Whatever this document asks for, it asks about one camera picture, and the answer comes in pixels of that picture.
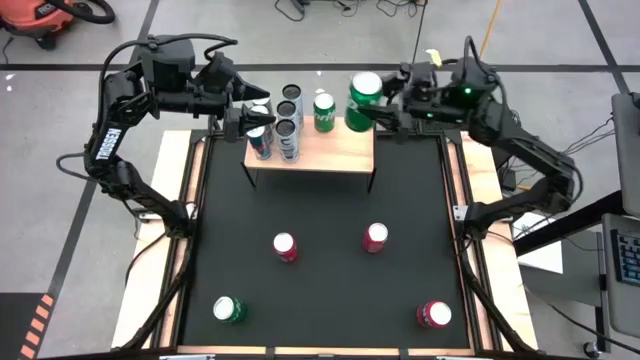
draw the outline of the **black mat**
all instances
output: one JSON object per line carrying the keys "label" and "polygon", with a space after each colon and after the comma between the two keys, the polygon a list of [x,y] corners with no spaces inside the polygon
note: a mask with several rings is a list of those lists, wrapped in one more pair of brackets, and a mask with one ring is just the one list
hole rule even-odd
{"label": "black mat", "polygon": [[[436,140],[378,141],[370,195],[362,174],[265,170],[254,192],[243,154],[243,144],[214,146],[181,344],[469,347]],[[376,255],[360,244],[373,222],[389,229]],[[273,253],[282,231],[298,242],[294,264]],[[247,303],[245,322],[215,320],[222,295]],[[416,323],[429,300],[452,308],[447,328]]]}
{"label": "black mat", "polygon": [[42,295],[44,294],[0,293],[0,351],[4,354],[0,358],[19,357]]}

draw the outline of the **red soda can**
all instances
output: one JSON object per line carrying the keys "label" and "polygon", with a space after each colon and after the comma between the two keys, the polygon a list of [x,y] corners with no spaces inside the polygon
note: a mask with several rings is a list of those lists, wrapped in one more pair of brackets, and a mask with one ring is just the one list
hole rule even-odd
{"label": "red soda can", "polygon": [[296,241],[288,233],[280,233],[273,238],[273,249],[284,262],[292,262],[298,257]]}
{"label": "red soda can", "polygon": [[377,253],[382,250],[384,243],[387,241],[387,236],[389,235],[389,231],[387,227],[381,223],[371,224],[367,231],[364,233],[364,238],[362,239],[362,247],[370,252]]}
{"label": "red soda can", "polygon": [[443,328],[451,321],[451,309],[442,301],[430,301],[418,306],[416,318],[422,327]]}

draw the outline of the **metal stand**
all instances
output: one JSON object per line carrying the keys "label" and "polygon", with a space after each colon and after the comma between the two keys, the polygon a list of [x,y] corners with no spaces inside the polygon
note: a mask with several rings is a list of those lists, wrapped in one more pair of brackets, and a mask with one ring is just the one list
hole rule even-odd
{"label": "metal stand", "polygon": [[367,194],[371,193],[371,188],[373,187],[373,181],[376,179],[376,170],[378,170],[378,168],[373,168],[373,171],[371,172],[371,175],[369,176],[369,181],[367,184]]}
{"label": "metal stand", "polygon": [[531,232],[513,242],[516,255],[522,256],[541,247],[552,244],[561,238],[575,234],[602,221],[602,215],[624,215],[622,192],[613,192],[582,209],[558,219],[551,224]]}
{"label": "metal stand", "polygon": [[242,170],[244,170],[244,174],[247,175],[247,179],[249,179],[249,182],[251,183],[251,186],[253,186],[253,189],[256,189],[256,183],[253,181],[253,177],[251,177],[251,174],[249,174],[249,169],[247,169],[247,167],[244,165],[244,162],[240,162],[240,165],[242,165]]}

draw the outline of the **gray floor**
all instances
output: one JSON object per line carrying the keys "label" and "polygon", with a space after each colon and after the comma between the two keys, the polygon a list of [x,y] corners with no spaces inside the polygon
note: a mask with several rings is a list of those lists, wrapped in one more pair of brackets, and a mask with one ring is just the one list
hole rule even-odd
{"label": "gray floor", "polygon": [[[150,0],[110,0],[118,20],[107,26],[82,22],[59,39],[58,49],[41,51],[32,40],[16,39],[7,49],[12,64],[100,64],[117,44],[138,36]],[[300,23],[284,19],[266,0],[160,0],[150,32],[208,32],[237,38],[225,49],[238,64],[397,63],[411,61],[420,27],[420,12],[411,18],[401,9],[394,18],[376,10],[375,0],[362,3],[345,18],[330,2],[313,2]],[[619,64],[640,64],[635,0],[590,0],[596,19]],[[288,1],[281,6],[290,10]],[[426,8],[417,60],[436,48],[444,58],[461,56],[465,35],[480,47],[495,1],[432,0]],[[0,44],[8,35],[0,33]],[[197,62],[208,46],[196,41]],[[114,61],[127,63],[130,52]],[[495,64],[605,65],[605,58],[575,0],[505,0],[485,52]],[[317,89],[344,104],[349,76],[355,71],[246,72],[245,79],[277,92],[298,83],[307,104]],[[0,252],[1,292],[44,292],[69,232],[84,182],[55,168],[55,158],[78,152],[90,134],[97,105],[97,71],[0,71]],[[640,73],[625,73],[633,90]],[[609,118],[610,96],[618,91],[609,73],[504,73],[509,103],[524,127],[558,149],[586,135]],[[119,154],[151,179],[166,129],[198,128],[203,120],[165,114],[145,119],[128,135]],[[575,208],[619,187],[613,137],[574,156],[585,177],[585,193]],[[69,166],[81,169],[76,161]],[[518,173],[523,179],[530,172]],[[531,183],[535,178],[526,180]],[[96,192],[80,234],[64,287],[40,356],[107,351],[131,259],[133,221],[122,206]],[[593,309],[552,299],[578,321],[593,326]],[[580,356],[592,337],[529,298],[540,347],[551,354]],[[640,346],[640,341],[616,335]],[[630,359],[614,349],[609,358]]]}

